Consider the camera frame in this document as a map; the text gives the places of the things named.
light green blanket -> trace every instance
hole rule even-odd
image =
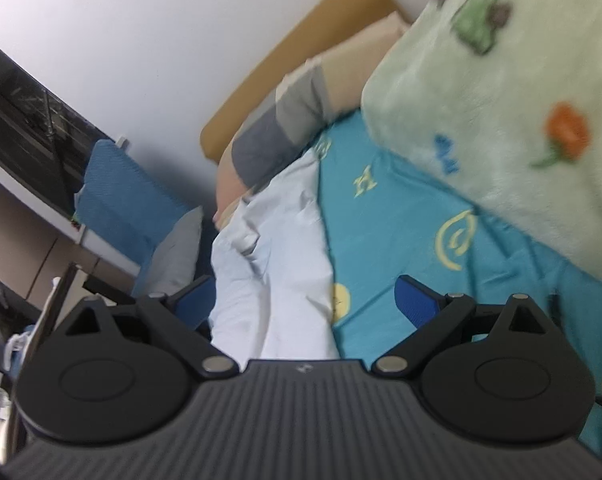
[[[362,108],[377,143],[602,280],[602,0],[434,0]]]

metal screw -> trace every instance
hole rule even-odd
[[[214,357],[208,357],[203,359],[203,370],[209,374],[222,374],[228,372],[234,366],[234,362],[223,355],[215,355]]]
[[[381,357],[376,362],[376,368],[384,374],[395,374],[402,372],[408,367],[408,362],[402,357],[396,355],[388,355]]]

window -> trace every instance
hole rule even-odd
[[[68,218],[92,148],[107,136],[0,50],[0,165]]]

teal bed sheet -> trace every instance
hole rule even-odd
[[[503,304],[524,292],[543,310],[556,290],[566,336],[602,394],[601,282],[376,146],[360,112],[323,132],[314,149],[342,357],[369,366],[414,332],[394,303],[401,274],[479,303]],[[602,457],[601,407],[592,409],[580,438]]]

ribbed black surface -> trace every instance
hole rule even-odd
[[[252,363],[239,378],[205,384],[146,438],[101,449],[37,441],[4,471],[15,480],[602,477],[577,442],[480,446],[433,422],[405,383],[372,378],[358,362],[309,364]]]

